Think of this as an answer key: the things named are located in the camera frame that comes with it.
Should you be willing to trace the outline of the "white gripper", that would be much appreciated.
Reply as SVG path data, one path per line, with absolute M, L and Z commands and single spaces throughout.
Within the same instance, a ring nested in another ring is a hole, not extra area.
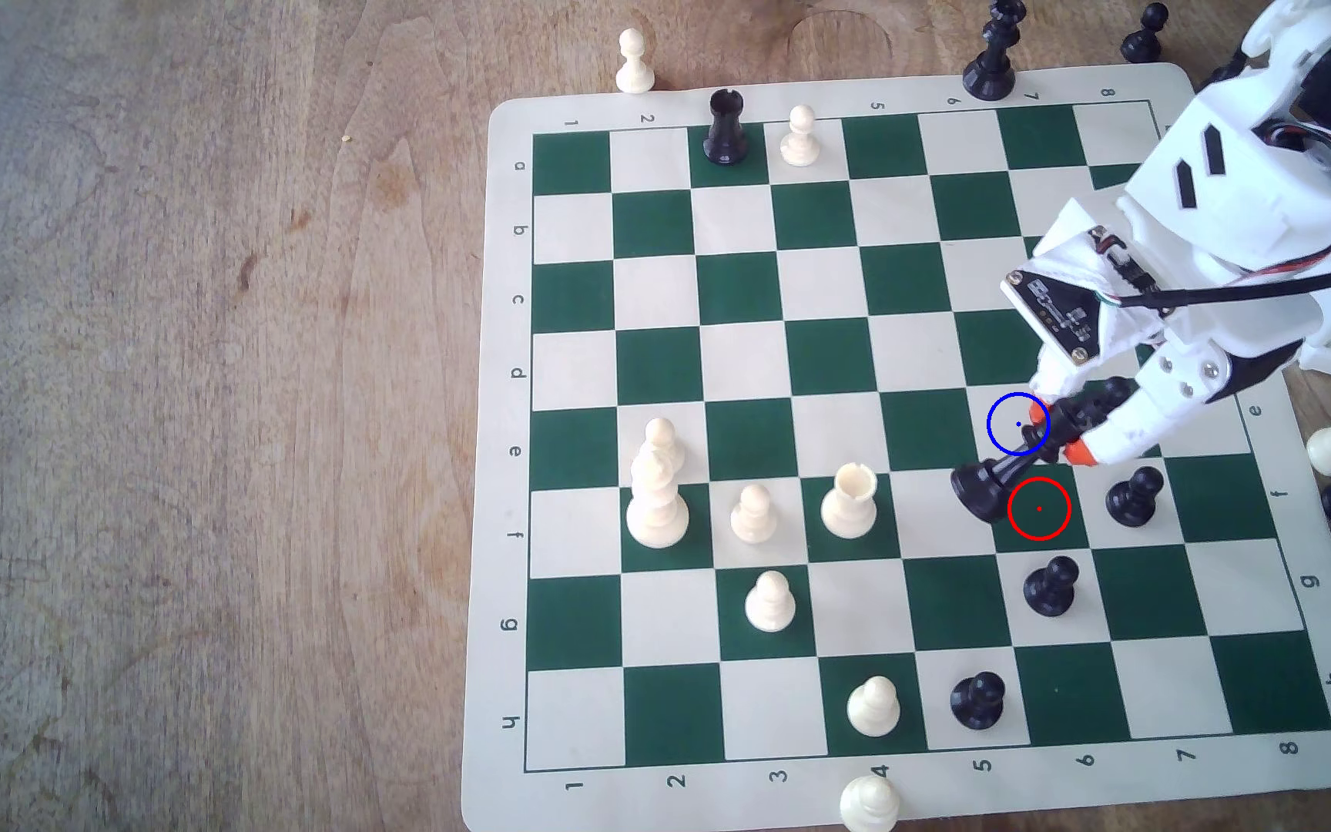
M 1125 308 L 1161 321 L 1167 342 L 1135 374 L 1131 397 L 1103 425 L 1082 434 L 1079 407 L 1061 403 L 1081 391 L 1082 367 L 1038 366 L 1022 435 L 1082 435 L 1067 445 L 1067 462 L 1122 463 L 1159 445 L 1166 458 L 1239 451 L 1239 414 L 1229 395 L 1264 381 L 1288 363 L 1322 323 L 1318 293 L 1331 274 L 1271 276 L 1235 286 L 1149 289 L 1125 296 Z

